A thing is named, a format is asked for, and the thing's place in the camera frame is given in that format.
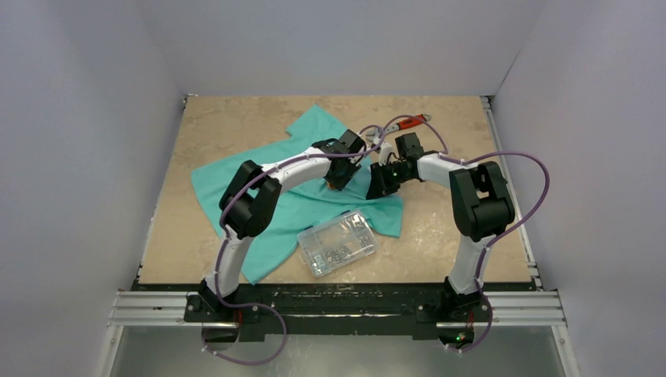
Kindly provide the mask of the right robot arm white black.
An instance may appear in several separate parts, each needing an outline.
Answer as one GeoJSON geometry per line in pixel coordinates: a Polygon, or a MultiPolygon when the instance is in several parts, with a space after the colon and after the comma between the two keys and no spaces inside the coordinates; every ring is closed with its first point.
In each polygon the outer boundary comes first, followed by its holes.
{"type": "Polygon", "coordinates": [[[394,194],[410,180],[430,181],[449,189],[461,238],[436,309],[458,320],[481,301],[492,241],[514,222],[515,209],[507,180],[498,163],[464,163],[441,152],[427,152],[414,133],[398,137],[396,146],[397,160],[370,166],[366,197],[379,199],[394,194]]]}

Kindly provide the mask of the teal t-shirt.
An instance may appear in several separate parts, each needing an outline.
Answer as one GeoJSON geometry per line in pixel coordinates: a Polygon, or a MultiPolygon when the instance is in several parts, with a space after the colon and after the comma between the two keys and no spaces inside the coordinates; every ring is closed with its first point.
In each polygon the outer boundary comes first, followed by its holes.
{"type": "MultiPolygon", "coordinates": [[[[303,152],[316,141],[338,138],[346,126],[317,105],[312,106],[288,128],[289,138],[247,150],[196,168],[192,187],[203,212],[219,236],[222,210],[219,201],[241,163],[274,163],[303,152]]],[[[396,195],[368,200],[370,161],[342,190],[333,191],[324,179],[308,181],[281,195],[269,227],[252,243],[242,266],[246,279],[256,284],[285,262],[297,247],[297,235],[304,229],[329,221],[348,210],[359,210],[369,225],[384,236],[401,234],[403,201],[396,195]]]]}

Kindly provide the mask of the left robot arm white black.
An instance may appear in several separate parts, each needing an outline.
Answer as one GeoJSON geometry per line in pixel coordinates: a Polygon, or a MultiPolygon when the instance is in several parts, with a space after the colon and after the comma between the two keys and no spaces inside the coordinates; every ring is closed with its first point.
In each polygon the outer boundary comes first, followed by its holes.
{"type": "Polygon", "coordinates": [[[219,201],[221,246],[198,288],[204,312],[213,320],[223,321],[232,316],[234,308],[241,307],[233,304],[230,295],[239,286],[250,245],[269,227],[282,194],[319,178],[341,190],[371,151],[360,135],[347,130],[339,138],[315,142],[279,162],[243,162],[219,201]]]}

